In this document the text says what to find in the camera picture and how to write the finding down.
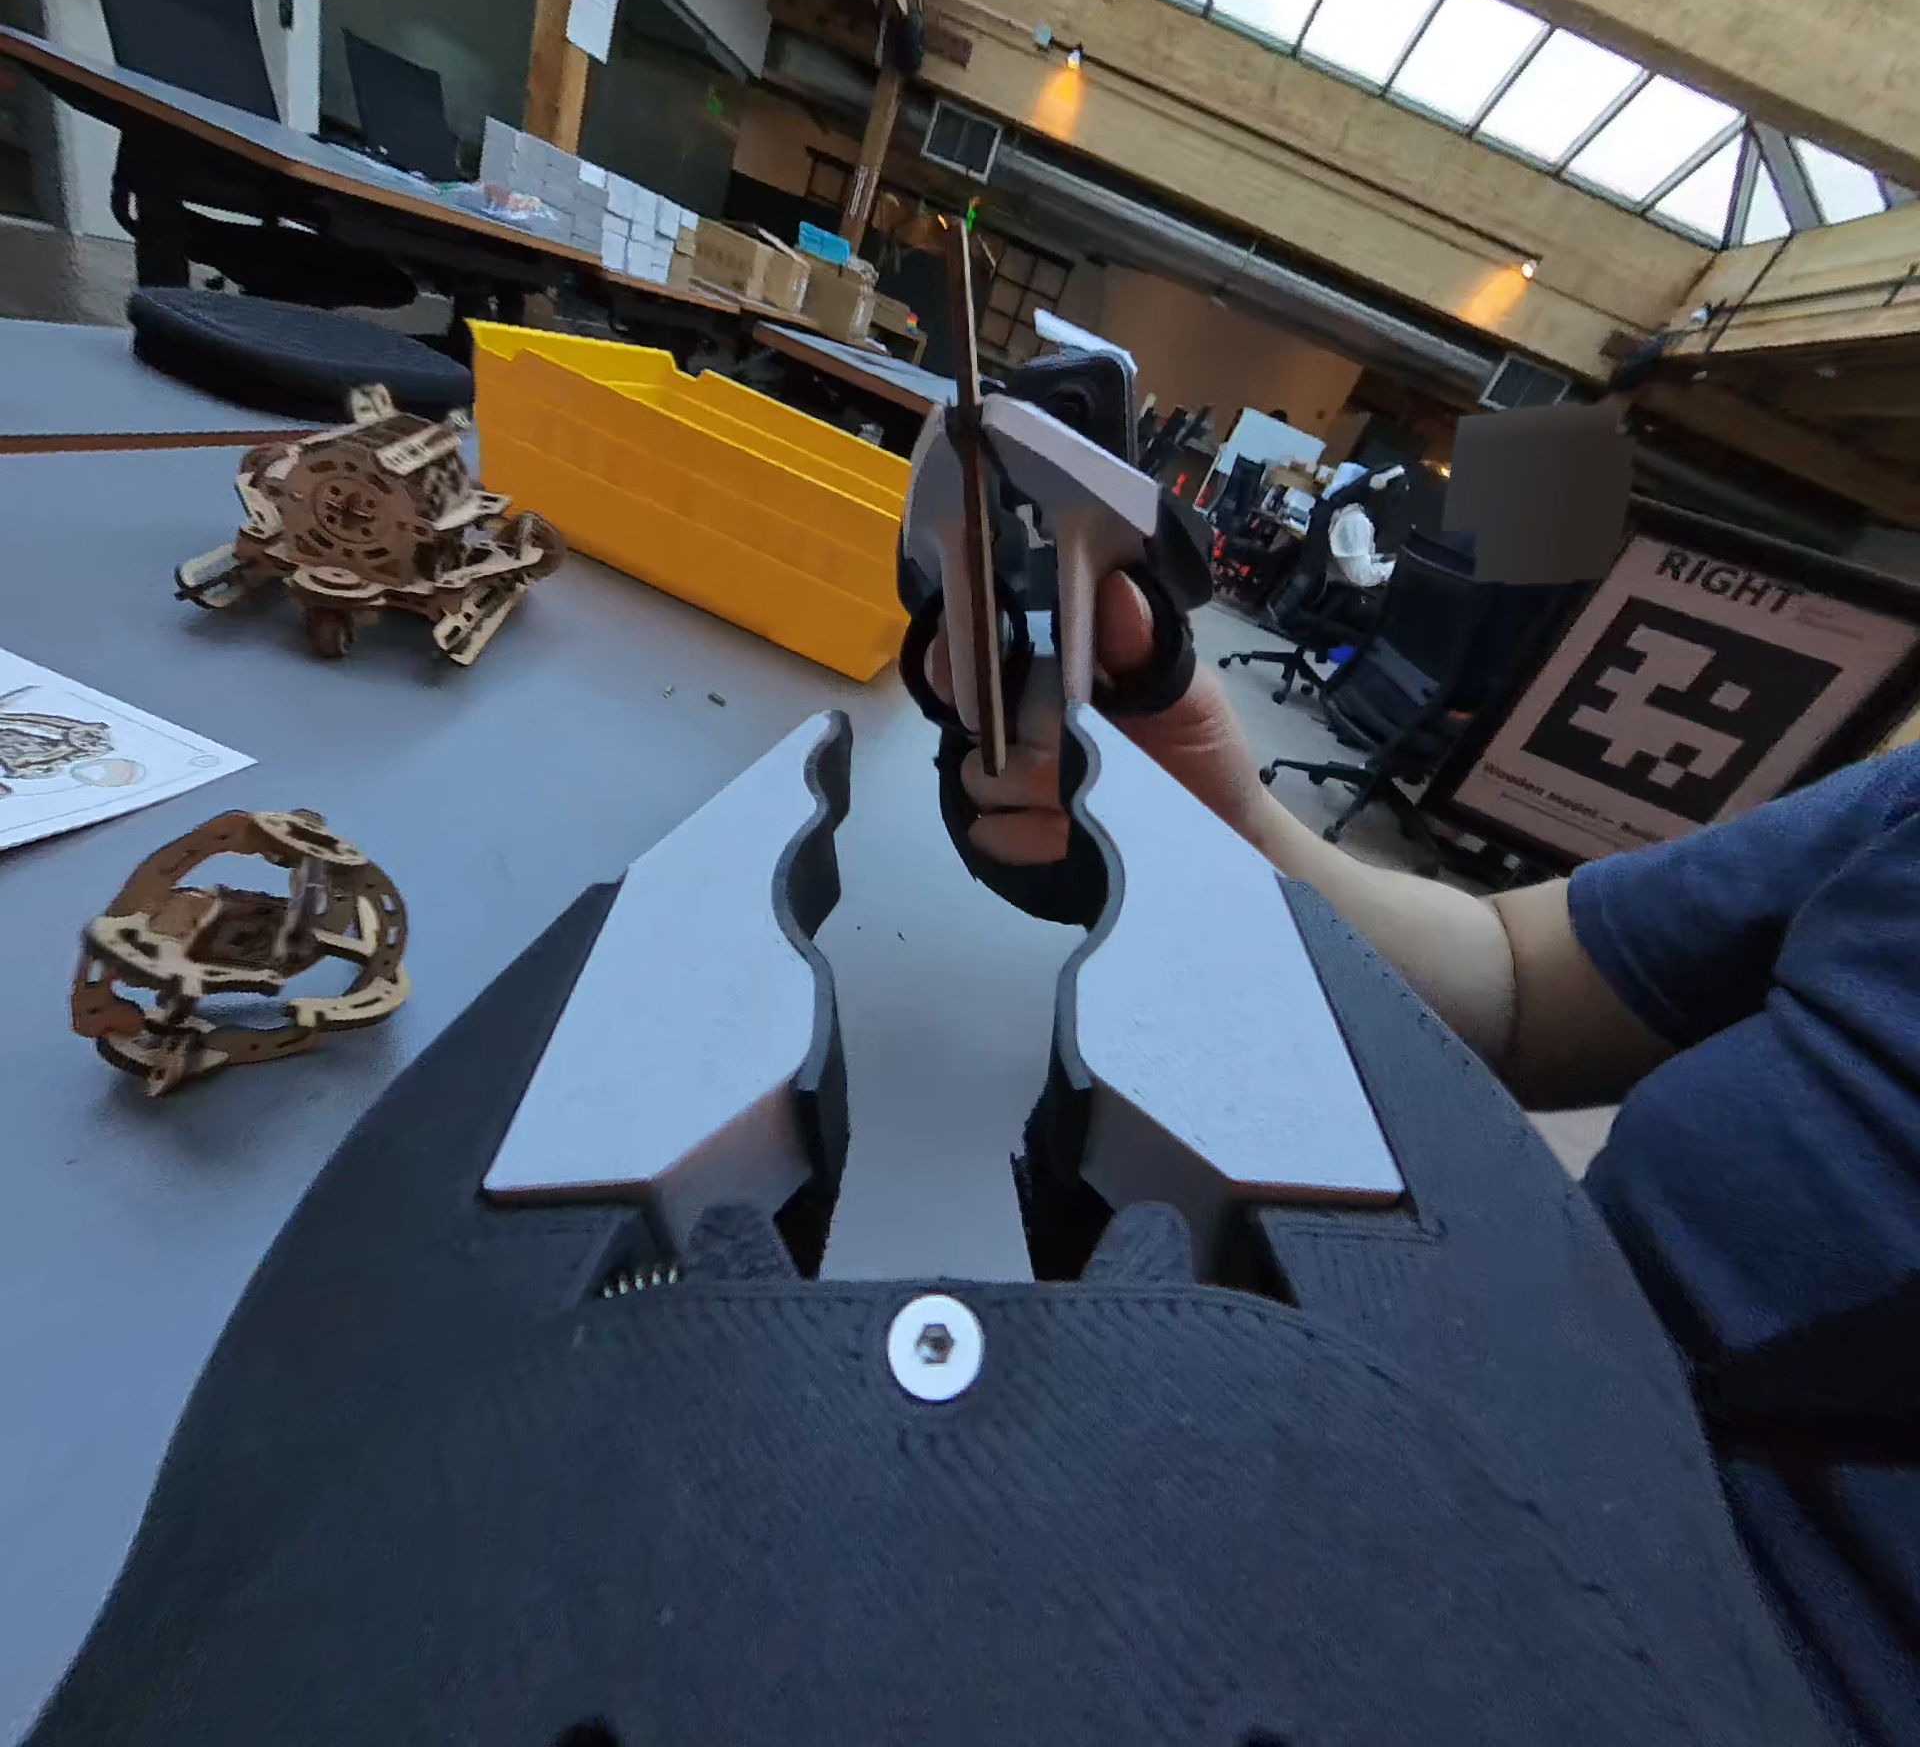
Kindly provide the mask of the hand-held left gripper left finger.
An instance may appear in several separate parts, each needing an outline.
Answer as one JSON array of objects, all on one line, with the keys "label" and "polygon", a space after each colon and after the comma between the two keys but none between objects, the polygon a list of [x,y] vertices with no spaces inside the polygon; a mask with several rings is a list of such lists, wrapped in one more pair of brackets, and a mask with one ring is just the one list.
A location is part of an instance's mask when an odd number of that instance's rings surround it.
[{"label": "hand-held left gripper left finger", "polygon": [[816,934],[842,896],[851,722],[822,710],[626,868],[501,1137],[496,1205],[626,1205],[659,1259],[747,1205],[816,1279],[849,1152]]}]

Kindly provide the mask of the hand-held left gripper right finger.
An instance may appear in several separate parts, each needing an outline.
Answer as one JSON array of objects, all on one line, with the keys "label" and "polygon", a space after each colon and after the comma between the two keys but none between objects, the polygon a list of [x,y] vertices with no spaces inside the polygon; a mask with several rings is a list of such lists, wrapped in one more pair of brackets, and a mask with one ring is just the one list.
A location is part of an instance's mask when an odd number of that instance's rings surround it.
[{"label": "hand-held left gripper right finger", "polygon": [[1265,1214],[1404,1216],[1404,1176],[1283,877],[1088,706],[1068,706],[1083,914],[1018,1153],[1031,1270],[1077,1280],[1112,1220],[1172,1208],[1199,1279]]}]

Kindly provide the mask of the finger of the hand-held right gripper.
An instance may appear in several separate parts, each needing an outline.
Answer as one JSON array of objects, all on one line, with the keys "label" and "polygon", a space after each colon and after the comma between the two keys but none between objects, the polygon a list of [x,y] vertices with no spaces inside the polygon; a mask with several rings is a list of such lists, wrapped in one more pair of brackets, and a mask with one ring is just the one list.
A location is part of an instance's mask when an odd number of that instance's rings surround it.
[{"label": "finger of the hand-held right gripper", "polygon": [[959,439],[964,416],[956,405],[925,414],[909,457],[904,502],[904,604],[921,607],[939,592],[948,637],[969,640],[979,617],[967,522],[967,480]]},{"label": "finger of the hand-held right gripper", "polygon": [[1037,510],[1038,536],[1055,548],[1064,702],[1088,706],[1099,587],[1143,557],[1157,529],[1157,483],[1017,397],[988,399],[987,440],[1017,502]]}]

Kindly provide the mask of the wooden cage model assembly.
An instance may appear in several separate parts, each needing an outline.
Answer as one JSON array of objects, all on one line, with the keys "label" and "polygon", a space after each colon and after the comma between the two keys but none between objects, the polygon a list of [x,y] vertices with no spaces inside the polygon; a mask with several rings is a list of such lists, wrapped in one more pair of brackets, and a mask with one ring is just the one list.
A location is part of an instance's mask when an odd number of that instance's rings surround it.
[{"label": "wooden cage model assembly", "polygon": [[231,810],[91,917],[71,1028],[148,1097],[369,1031],[412,992],[393,877],[321,814]]}]

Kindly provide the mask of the person's right forearm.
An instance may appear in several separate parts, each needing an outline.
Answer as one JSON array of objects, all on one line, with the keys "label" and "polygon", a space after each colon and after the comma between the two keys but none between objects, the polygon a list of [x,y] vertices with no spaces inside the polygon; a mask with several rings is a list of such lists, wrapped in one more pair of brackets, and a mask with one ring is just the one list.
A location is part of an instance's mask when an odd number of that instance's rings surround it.
[{"label": "person's right forearm", "polygon": [[1369,866],[1258,784],[1236,800],[1233,821],[1396,969],[1526,1112],[1615,1108],[1675,1056],[1577,942],[1565,879],[1469,896]]}]

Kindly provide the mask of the large wooden mechanical model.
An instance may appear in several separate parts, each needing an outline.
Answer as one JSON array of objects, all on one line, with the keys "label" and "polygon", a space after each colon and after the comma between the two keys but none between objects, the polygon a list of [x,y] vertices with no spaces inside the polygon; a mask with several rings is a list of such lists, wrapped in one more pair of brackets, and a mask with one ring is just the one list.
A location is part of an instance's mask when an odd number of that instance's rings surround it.
[{"label": "large wooden mechanical model", "polygon": [[471,666],[567,549],[541,514],[481,483],[469,432],[464,410],[430,420],[385,387],[353,391],[345,425],[241,457],[244,522],[228,546],[177,565],[177,597],[213,611],[274,589],[329,661],[362,627],[404,614],[430,628],[444,662]]}]

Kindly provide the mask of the person's right hand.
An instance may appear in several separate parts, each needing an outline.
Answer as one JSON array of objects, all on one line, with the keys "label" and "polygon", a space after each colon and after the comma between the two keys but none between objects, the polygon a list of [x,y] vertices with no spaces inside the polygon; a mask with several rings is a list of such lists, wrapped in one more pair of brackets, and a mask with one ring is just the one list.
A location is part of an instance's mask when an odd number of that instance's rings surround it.
[{"label": "person's right hand", "polygon": [[[1156,653],[1143,587],[1118,569],[1108,574],[1099,586],[1094,619],[1096,679],[1141,679]],[[1005,768],[990,775],[979,753],[962,757],[959,834],[979,860],[1010,868],[1064,860],[1070,819],[1061,788],[1063,699],[1057,664],[1038,662],[1021,693]],[[1283,868],[1286,810],[1261,785],[1217,676],[1196,672],[1173,704],[1122,715],[1117,728],[1270,866]]]}]

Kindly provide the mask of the brown cardboard box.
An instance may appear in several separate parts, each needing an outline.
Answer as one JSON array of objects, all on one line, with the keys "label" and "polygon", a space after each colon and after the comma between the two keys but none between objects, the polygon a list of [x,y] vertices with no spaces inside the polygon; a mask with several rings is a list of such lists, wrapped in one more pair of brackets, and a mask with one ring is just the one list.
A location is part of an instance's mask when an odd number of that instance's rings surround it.
[{"label": "brown cardboard box", "polygon": [[763,228],[701,219],[692,231],[695,284],[799,316],[808,285],[808,263],[793,245]]},{"label": "brown cardboard box", "polygon": [[830,341],[861,345],[868,341],[876,299],[876,274],[860,257],[830,261],[803,252],[803,316]]}]

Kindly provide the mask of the yellow plastic bin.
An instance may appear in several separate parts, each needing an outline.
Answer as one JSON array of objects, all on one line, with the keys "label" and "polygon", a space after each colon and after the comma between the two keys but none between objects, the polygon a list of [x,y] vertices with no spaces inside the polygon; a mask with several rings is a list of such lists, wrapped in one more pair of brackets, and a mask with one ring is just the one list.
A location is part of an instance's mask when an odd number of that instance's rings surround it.
[{"label": "yellow plastic bin", "polygon": [[466,333],[490,492],[572,552],[846,679],[898,662],[899,455],[665,348]]}]

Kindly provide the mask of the black office chair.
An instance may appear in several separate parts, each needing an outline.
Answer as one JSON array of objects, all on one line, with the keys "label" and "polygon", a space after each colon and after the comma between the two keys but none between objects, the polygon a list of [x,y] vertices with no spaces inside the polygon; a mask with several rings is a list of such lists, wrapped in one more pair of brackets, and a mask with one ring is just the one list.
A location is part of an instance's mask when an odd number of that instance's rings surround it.
[{"label": "black office chair", "polygon": [[441,77],[357,33],[345,33],[362,144],[396,171],[447,185],[460,180],[459,144]]},{"label": "black office chair", "polygon": [[1259,768],[1264,788],[1281,775],[1352,789],[1349,805],[1322,829],[1340,848],[1356,817],[1387,811],[1414,852],[1417,874],[1442,868],[1435,835],[1409,788],[1425,785],[1480,713],[1476,669],[1493,587],[1414,552],[1402,552],[1382,610],[1352,659],[1320,693],[1327,728],[1361,754],[1358,763],[1278,757]]},{"label": "black office chair", "polygon": [[179,155],[154,135],[122,135],[109,200],[134,244],[124,316],[138,361],[238,405],[319,423],[373,388],[426,418],[472,406],[464,361],[362,316],[417,303],[419,284],[395,257],[278,216],[198,211],[168,183],[177,171]]},{"label": "black office chair", "polygon": [[101,0],[117,64],[268,121],[280,107],[253,0]]}]

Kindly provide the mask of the stack of white boxes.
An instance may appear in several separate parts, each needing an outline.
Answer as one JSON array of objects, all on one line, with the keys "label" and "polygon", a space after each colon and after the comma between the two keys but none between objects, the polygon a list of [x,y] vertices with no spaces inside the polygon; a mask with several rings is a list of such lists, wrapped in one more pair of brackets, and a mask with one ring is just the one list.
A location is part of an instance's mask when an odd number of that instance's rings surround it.
[{"label": "stack of white boxes", "polygon": [[604,271],[661,285],[691,276],[703,226],[691,207],[494,117],[482,124],[476,192],[485,211],[593,256]]}]

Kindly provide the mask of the framed marker sign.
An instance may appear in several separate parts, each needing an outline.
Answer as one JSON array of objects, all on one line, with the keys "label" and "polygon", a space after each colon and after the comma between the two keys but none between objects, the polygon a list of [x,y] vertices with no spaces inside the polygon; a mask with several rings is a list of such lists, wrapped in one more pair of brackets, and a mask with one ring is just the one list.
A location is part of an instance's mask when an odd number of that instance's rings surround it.
[{"label": "framed marker sign", "polygon": [[1464,874],[1572,872],[1892,746],[1915,676],[1915,569],[1635,500],[1610,571],[1420,811]]}]

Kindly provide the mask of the illustrated instruction booklet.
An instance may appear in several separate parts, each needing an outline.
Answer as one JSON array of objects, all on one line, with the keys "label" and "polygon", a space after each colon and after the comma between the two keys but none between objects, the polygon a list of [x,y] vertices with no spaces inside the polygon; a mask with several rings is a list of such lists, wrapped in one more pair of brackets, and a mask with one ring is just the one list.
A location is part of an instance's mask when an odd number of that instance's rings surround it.
[{"label": "illustrated instruction booklet", "polygon": [[253,763],[2,650],[2,852],[177,800]]}]

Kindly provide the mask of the long wooden table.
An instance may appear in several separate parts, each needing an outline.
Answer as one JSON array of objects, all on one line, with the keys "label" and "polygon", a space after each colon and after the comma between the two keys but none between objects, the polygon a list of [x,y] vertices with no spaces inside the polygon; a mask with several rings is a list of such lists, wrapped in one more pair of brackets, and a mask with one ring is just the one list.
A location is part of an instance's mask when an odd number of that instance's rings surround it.
[{"label": "long wooden table", "polygon": [[810,321],[730,292],[672,287],[598,268],[584,249],[448,204],[436,189],[283,123],[114,63],[2,28],[3,57],[62,104],[119,135],[110,194],[129,206],[142,281],[188,276],[188,223],[218,209],[294,223],[329,245],[381,256],[419,279],[522,308],[569,285],[618,335],[654,336],[680,358],[735,370],[745,353],[778,355],[814,376],[909,416],[949,397],[945,379],[881,351],[827,341]]}]

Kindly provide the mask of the metal air duct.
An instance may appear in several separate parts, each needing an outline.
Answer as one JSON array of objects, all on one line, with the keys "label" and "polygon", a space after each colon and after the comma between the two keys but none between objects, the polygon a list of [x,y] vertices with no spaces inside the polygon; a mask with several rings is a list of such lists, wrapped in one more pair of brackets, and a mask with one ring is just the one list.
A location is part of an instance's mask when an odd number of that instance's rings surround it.
[{"label": "metal air duct", "polygon": [[1258,313],[1344,358],[1404,375],[1429,391],[1485,392],[1507,351],[1441,329],[1355,281],[1276,257],[1258,240],[1219,233],[1023,145],[1000,145],[993,194],[1031,207],[1083,252],[1196,285],[1224,306]]}]

